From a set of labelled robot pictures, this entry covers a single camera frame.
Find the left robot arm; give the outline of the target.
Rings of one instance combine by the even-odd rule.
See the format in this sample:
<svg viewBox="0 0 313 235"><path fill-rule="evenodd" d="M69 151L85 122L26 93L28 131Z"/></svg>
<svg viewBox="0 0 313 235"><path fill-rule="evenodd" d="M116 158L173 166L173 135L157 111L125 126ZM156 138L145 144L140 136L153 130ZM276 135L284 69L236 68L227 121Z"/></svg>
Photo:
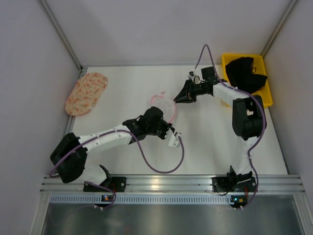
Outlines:
<svg viewBox="0 0 313 235"><path fill-rule="evenodd" d="M68 133L50 155L54 165L52 173L57 173L64 184L77 180L101 184L109 179L109 173L104 166L87 165L92 154L133 144L147 136L164 140L174 130L173 125L163 118L163 111L153 106L143 115L103 132L85 136Z"/></svg>

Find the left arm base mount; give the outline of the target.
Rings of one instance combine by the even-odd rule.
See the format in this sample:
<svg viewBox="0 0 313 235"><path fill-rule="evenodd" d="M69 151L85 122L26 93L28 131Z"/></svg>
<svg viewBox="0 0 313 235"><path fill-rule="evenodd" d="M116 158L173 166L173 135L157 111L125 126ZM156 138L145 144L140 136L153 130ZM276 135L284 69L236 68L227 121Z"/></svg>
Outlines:
<svg viewBox="0 0 313 235"><path fill-rule="evenodd" d="M100 186L109 188L114 192L124 192L126 188L126 177L116 177L113 176L109 179L106 179ZM105 192L102 188L92 186L88 183L84 184L83 192Z"/></svg>

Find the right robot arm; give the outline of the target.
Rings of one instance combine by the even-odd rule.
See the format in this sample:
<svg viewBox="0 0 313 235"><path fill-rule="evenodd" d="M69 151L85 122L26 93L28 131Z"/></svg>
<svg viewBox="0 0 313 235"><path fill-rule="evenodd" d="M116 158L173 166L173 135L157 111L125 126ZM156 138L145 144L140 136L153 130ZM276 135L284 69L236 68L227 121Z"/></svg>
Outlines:
<svg viewBox="0 0 313 235"><path fill-rule="evenodd" d="M238 91L218 78L214 67L201 69L202 78L191 71L175 103L194 103L197 97L209 94L232 108L232 128L237 136L233 163L227 173L228 181L235 185L252 178L251 153L266 128L263 101L259 95Z"/></svg>

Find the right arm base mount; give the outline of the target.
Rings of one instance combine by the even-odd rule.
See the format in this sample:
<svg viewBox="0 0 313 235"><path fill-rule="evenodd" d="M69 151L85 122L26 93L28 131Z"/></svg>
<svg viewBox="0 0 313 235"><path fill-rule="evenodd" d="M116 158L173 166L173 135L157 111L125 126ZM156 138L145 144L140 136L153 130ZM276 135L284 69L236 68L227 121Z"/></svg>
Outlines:
<svg viewBox="0 0 313 235"><path fill-rule="evenodd" d="M230 192L254 192L256 180L254 177L241 177L239 181L226 176L212 178L213 191L219 195L226 195Z"/></svg>

